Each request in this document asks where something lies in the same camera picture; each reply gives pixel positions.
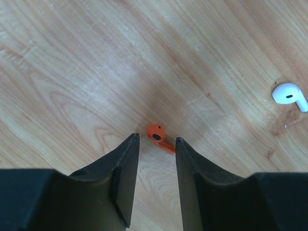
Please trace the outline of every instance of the orange wireless earphone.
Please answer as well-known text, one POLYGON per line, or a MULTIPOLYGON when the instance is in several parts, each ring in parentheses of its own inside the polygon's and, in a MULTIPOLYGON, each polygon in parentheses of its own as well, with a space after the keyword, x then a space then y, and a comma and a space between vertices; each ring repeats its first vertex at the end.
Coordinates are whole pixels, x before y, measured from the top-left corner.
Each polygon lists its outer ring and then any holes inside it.
POLYGON ((151 124, 146 131, 146 135, 156 146, 164 149, 172 155, 175 155, 175 147, 165 141, 166 132, 161 126, 158 124, 151 124))

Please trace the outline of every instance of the wood grain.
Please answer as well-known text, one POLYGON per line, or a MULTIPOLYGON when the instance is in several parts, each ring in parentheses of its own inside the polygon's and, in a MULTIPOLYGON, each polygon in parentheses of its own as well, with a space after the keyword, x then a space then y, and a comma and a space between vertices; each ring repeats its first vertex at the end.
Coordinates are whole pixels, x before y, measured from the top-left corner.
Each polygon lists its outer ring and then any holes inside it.
POLYGON ((305 0, 0 0, 0 167, 70 174, 141 134, 132 231, 182 230, 175 157, 151 123, 221 167, 307 171, 305 0))

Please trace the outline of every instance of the white wireless earphone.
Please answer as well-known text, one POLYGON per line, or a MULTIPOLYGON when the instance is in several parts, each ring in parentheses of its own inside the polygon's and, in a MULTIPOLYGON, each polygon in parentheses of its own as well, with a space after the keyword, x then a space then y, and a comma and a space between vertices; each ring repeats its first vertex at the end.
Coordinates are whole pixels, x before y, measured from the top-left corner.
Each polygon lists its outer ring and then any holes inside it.
POLYGON ((294 83, 284 83, 278 86, 272 94, 276 103, 291 104, 297 103, 302 112, 308 112, 308 103, 300 88, 294 83))

